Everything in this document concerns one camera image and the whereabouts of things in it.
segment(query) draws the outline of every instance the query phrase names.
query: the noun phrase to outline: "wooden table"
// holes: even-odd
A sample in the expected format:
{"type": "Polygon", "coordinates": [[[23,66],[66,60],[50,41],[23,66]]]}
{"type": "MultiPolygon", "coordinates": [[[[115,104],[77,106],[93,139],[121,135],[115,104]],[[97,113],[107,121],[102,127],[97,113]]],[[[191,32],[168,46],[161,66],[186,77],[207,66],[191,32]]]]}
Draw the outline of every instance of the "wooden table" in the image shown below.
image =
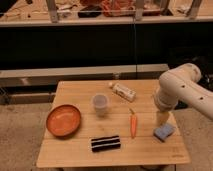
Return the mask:
{"type": "Polygon", "coordinates": [[[88,167],[130,166],[189,163],[190,158],[183,139],[171,114],[169,123],[176,131],[165,143],[153,136],[156,107],[152,94],[158,86],[156,80],[115,80],[136,91],[136,99],[130,103],[114,94],[108,87],[109,81],[65,81],[58,84],[53,108],[72,104],[81,111],[79,130],[67,139],[57,139],[47,130],[41,145],[37,166],[88,167]],[[96,93],[109,97],[109,112],[100,118],[95,114],[91,98],[96,93]],[[131,107],[138,116],[137,136],[130,136],[131,107]],[[93,153],[91,139],[120,135],[121,148],[93,153]]]}

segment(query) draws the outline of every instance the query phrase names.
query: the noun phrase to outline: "orange carrot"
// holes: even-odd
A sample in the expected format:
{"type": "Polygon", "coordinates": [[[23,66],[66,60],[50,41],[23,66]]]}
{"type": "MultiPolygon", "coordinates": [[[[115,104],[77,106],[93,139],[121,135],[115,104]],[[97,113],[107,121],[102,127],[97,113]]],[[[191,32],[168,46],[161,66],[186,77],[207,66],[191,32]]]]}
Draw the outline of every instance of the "orange carrot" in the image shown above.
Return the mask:
{"type": "Polygon", "coordinates": [[[135,138],[136,129],[137,129],[137,116],[131,108],[129,108],[129,110],[132,113],[130,116],[130,133],[131,133],[131,137],[135,138]]]}

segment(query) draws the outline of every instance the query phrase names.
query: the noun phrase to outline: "bowl rim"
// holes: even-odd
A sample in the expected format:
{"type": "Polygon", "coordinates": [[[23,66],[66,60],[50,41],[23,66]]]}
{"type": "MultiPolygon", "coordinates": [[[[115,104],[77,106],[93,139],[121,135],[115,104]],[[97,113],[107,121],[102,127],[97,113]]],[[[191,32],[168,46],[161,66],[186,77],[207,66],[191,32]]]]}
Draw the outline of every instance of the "bowl rim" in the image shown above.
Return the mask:
{"type": "Polygon", "coordinates": [[[49,114],[48,114],[48,116],[47,116],[47,119],[46,119],[46,128],[47,128],[47,130],[48,130],[52,135],[54,135],[54,136],[56,136],[56,137],[64,137],[64,136],[67,136],[67,135],[69,135],[69,134],[74,133],[74,132],[79,128],[80,123],[81,123],[81,112],[80,112],[80,110],[79,110],[76,106],[74,106],[74,105],[71,105],[71,104],[63,104],[63,105],[56,106],[55,108],[53,108],[53,109],[49,112],[49,114]],[[63,108],[63,107],[70,107],[70,108],[75,109],[75,110],[78,112],[78,115],[79,115],[79,123],[77,124],[76,128],[75,128],[73,131],[70,131],[70,132],[67,133],[67,134],[57,135],[57,134],[55,134],[54,132],[52,132],[52,130],[51,130],[51,129],[49,128],[49,126],[48,126],[48,125],[49,125],[48,123],[50,122],[50,117],[55,113],[55,111],[58,110],[58,109],[60,109],[60,108],[63,108]]]}

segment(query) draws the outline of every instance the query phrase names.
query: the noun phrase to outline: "dark chocolate bar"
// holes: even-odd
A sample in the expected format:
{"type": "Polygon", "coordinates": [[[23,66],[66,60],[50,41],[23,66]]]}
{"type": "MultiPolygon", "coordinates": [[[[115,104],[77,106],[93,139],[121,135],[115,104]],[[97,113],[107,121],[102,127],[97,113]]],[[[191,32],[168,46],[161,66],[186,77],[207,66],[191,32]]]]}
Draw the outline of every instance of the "dark chocolate bar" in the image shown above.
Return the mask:
{"type": "Polygon", "coordinates": [[[93,152],[121,147],[120,138],[117,135],[111,137],[94,138],[91,140],[91,145],[93,152]]]}

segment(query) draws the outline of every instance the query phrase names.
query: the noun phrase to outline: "blue sponge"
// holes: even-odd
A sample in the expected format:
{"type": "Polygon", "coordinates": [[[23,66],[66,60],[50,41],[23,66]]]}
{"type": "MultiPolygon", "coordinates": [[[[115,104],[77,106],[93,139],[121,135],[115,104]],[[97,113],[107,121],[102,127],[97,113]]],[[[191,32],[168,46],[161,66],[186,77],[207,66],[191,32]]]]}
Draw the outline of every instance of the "blue sponge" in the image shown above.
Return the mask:
{"type": "Polygon", "coordinates": [[[162,142],[165,142],[166,138],[175,131],[175,127],[169,123],[156,128],[154,130],[154,136],[156,136],[162,142]]]}

